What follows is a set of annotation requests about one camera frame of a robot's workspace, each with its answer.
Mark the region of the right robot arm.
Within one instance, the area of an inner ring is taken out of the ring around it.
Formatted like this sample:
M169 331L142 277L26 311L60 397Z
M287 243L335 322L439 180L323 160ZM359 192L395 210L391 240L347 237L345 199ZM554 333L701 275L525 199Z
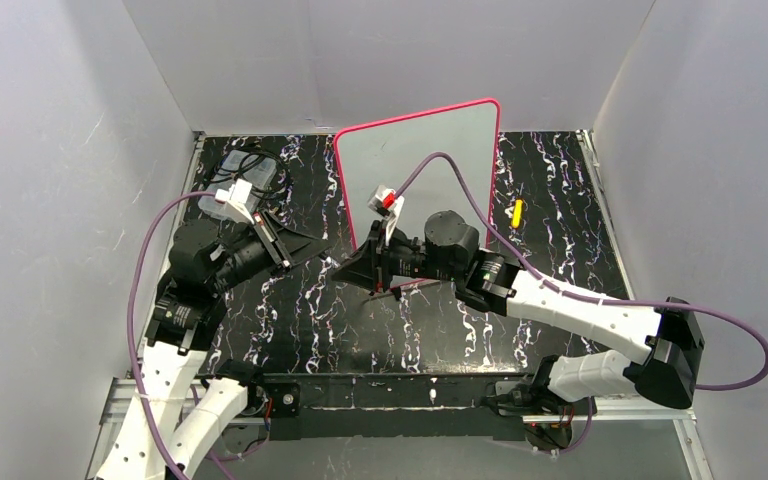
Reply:
M431 215L423 238L400 230L388 235L373 222L367 240L333 275L372 293L389 289L396 277L448 281L474 310L536 320L605 346L597 354L544 358L517 401L571 404L637 393L673 409L693 403L704 338L681 299L635 307L563 282L549 286L518 262L480 248L478 231L451 210Z

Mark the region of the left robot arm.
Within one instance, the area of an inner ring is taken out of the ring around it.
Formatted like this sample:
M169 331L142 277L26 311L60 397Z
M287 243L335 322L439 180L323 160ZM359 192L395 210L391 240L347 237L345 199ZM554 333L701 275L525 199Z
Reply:
M191 412L183 412L227 315L225 294L261 273L281 276L329 247L270 213L257 213L254 220L229 237L209 219L176 230L146 330L138 387L97 478L190 476L235 416L269 406L258 367L230 360L205 381L204 396Z

